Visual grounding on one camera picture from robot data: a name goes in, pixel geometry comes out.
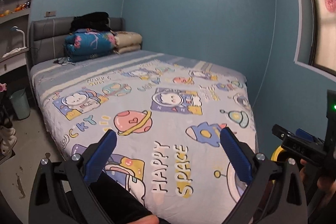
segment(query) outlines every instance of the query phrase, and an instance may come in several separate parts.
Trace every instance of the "concrete floor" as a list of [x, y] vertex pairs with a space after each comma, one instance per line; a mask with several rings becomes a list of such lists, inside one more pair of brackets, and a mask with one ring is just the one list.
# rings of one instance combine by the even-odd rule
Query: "concrete floor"
[[61, 161], [62, 157], [38, 109], [31, 108], [28, 118], [12, 122], [17, 137], [13, 149], [16, 155], [0, 165], [0, 190], [17, 217], [28, 224], [30, 192], [40, 160], [46, 153], [50, 153], [51, 161]]

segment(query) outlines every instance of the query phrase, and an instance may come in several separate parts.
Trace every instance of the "electrical outlet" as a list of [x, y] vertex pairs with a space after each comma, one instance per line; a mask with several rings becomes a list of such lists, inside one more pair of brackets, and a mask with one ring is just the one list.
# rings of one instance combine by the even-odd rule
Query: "electrical outlet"
[[56, 11], [50, 11], [50, 12], [45, 12], [44, 17], [55, 17], [56, 16]]

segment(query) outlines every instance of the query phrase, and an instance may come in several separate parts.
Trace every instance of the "green trash bin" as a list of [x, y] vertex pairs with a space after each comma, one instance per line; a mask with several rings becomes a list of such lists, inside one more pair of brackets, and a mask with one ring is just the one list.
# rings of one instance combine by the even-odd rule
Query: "green trash bin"
[[9, 99], [13, 105], [17, 118], [19, 120], [28, 118], [30, 114], [30, 106], [28, 103], [26, 90], [22, 89], [22, 90], [15, 91], [9, 97]]

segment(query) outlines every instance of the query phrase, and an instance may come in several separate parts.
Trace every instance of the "bed sheet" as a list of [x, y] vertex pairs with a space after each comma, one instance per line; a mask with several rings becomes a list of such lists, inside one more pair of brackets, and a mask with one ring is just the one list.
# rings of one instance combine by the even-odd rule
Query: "bed sheet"
[[172, 224], [222, 223], [242, 195], [219, 142], [228, 126], [256, 149], [246, 79], [203, 61], [148, 51], [31, 70], [47, 130], [63, 156], [113, 129], [105, 172]]

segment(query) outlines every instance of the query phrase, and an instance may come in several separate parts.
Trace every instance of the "drawer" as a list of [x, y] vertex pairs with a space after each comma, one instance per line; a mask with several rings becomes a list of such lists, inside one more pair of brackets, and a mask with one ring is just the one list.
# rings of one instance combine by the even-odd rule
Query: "drawer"
[[22, 52], [18, 55], [15, 55], [11, 58], [8, 58], [0, 62], [0, 75], [26, 65], [26, 53]]

